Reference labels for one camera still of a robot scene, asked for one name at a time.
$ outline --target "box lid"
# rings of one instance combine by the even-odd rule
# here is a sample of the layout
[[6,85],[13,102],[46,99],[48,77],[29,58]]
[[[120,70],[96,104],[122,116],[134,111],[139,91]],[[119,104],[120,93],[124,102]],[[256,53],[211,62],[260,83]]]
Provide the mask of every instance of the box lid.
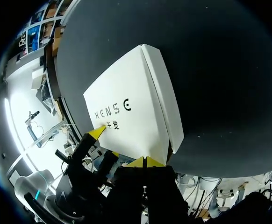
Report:
[[141,46],[112,64],[83,95],[93,127],[107,127],[101,147],[166,164],[169,136]]

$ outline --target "picture on wall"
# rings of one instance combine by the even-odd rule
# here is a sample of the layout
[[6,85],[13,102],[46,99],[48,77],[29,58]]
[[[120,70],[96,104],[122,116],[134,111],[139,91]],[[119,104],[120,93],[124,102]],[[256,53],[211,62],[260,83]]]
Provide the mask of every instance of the picture on wall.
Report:
[[44,15],[45,19],[54,17],[60,2],[61,2],[61,0],[50,0],[49,1],[49,5],[48,5],[46,13]]
[[31,17],[31,25],[34,24],[34,23],[40,22],[40,20],[42,20],[43,13],[44,13],[44,10],[35,13]]
[[44,23],[41,27],[41,33],[39,35],[39,47],[47,44],[50,40],[50,35],[53,29],[54,21]]
[[38,39],[39,27],[40,27],[40,25],[30,28],[28,30],[28,38],[27,38],[27,40],[28,40],[28,53],[30,53],[32,51],[36,51],[38,49],[37,39]]
[[64,0],[58,13],[57,16],[63,16],[67,10],[67,8],[70,6],[73,0]]
[[20,52],[20,57],[23,57],[24,55],[26,55],[26,32],[23,32],[19,38],[18,38],[18,43],[19,43],[19,48],[21,49]]

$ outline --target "gray surface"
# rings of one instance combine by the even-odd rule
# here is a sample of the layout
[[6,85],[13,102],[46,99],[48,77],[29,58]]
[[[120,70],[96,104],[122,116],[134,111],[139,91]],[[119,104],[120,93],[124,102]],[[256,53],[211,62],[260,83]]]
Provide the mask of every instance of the gray surface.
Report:
[[161,50],[185,139],[169,164],[212,177],[272,169],[272,38],[234,1],[82,0],[58,51],[58,83],[81,133],[83,92],[136,45]]

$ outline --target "white box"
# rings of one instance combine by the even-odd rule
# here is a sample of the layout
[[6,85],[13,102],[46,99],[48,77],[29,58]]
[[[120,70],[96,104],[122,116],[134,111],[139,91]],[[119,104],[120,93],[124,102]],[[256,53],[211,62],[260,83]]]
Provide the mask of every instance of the white box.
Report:
[[183,129],[174,91],[158,49],[137,46],[103,72],[84,92],[94,128],[106,125],[100,146],[166,164]]

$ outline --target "cable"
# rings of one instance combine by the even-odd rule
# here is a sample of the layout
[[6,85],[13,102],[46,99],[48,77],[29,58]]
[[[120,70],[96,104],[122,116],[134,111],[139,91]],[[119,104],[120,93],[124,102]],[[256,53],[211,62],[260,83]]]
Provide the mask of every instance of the cable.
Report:
[[41,127],[42,128],[42,130],[43,130],[43,126],[40,126],[40,125],[38,125],[37,123],[36,123],[36,127]]
[[90,172],[92,172],[93,171],[93,160],[92,160],[92,158],[91,157],[85,157],[84,159],[82,159],[82,161],[86,162],[87,159],[91,160],[91,169],[90,169]]
[[201,201],[202,201],[202,199],[203,199],[203,197],[204,197],[204,195],[205,195],[205,192],[206,192],[206,191],[203,190],[202,195],[201,195],[201,198],[200,198],[200,202],[199,202],[199,204],[198,204],[198,206],[197,206],[197,208],[196,208],[195,213],[193,214],[194,217],[196,217],[196,215],[197,215],[197,213],[198,213],[198,210],[199,210],[199,208],[200,208]]
[[270,192],[270,194],[272,195],[272,190],[271,189],[263,190],[261,194],[264,195],[267,191]]
[[206,198],[202,201],[202,203],[204,203],[204,202],[206,201],[207,198],[209,198],[209,201],[210,201],[211,195],[213,196],[215,190],[217,189],[217,187],[219,186],[219,184],[221,183],[221,181],[222,181],[222,178],[220,178],[219,182],[216,184],[216,186],[214,187],[214,189],[209,193],[208,196],[206,196]]
[[219,184],[221,183],[222,178],[220,178],[220,181],[216,184],[216,186],[214,187],[214,189],[210,192],[209,196],[211,196],[211,194],[213,195],[213,193],[215,192],[215,190],[217,189],[217,187],[219,186]]
[[209,180],[204,179],[203,177],[200,177],[200,178],[205,180],[205,181],[208,181],[208,182],[215,182],[215,181],[219,181],[221,179],[221,178],[219,178],[218,180],[209,181]]
[[193,192],[195,191],[195,189],[197,188],[197,185],[198,185],[198,182],[197,182],[197,184],[196,184],[196,186],[195,186],[195,188],[193,189],[193,191],[191,192],[191,194],[185,199],[185,201],[187,201],[187,199],[193,194]]
[[61,163],[61,172],[62,172],[62,174],[64,175],[64,172],[63,172],[63,170],[62,170],[63,163],[64,163],[64,161]]
[[206,201],[206,203],[203,203],[202,209],[200,210],[200,212],[198,213],[197,216],[199,216],[199,215],[201,214],[202,210],[206,207],[207,203],[208,203],[208,201]]
[[48,140],[47,140],[40,148],[45,147],[49,140],[50,140],[50,139],[48,139]]
[[[106,188],[106,185],[104,184],[104,188],[103,188],[103,190],[105,190],[105,188]],[[100,192],[102,192],[103,190],[100,190]]]
[[207,212],[208,212],[208,209],[205,211],[205,213],[203,213],[203,215],[201,217],[204,217]]
[[192,187],[194,187],[194,186],[196,186],[197,185],[197,181],[195,180],[195,178],[194,177],[191,177],[191,179],[194,181],[194,183],[193,184],[188,184],[188,183],[180,183],[180,182],[178,182],[178,185],[186,185],[186,188],[192,188]]

